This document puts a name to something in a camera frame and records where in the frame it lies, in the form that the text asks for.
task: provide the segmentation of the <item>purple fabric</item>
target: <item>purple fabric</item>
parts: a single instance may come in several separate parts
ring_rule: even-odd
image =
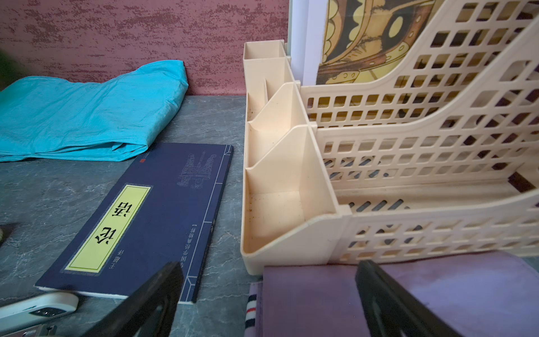
[[[488,252],[382,268],[465,337],[539,335],[539,274],[520,258]],[[265,268],[263,334],[369,336],[355,272],[343,265]]]

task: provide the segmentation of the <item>folded blue fabric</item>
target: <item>folded blue fabric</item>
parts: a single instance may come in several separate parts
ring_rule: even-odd
[[[102,84],[20,79],[0,92],[0,162],[136,156],[176,115],[187,87],[179,60],[146,64]]]

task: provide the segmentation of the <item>white phone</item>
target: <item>white phone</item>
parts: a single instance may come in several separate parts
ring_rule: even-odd
[[[79,298],[51,292],[0,308],[0,333],[13,332],[77,310]]]

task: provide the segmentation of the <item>gray marble countertop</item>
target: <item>gray marble countertop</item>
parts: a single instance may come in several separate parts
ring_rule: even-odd
[[[234,146],[198,301],[178,305],[171,336],[243,336],[249,283],[239,252],[245,97],[185,97],[156,141]],[[34,283],[75,237],[132,160],[36,159],[0,163],[0,306],[42,293]],[[121,300],[80,297],[78,310],[51,320],[80,336]]]

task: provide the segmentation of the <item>pink textured wall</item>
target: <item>pink textured wall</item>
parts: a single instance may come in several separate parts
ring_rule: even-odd
[[[70,81],[180,59],[190,94],[244,94],[243,43],[285,39],[287,24],[288,0],[0,0],[0,50]]]

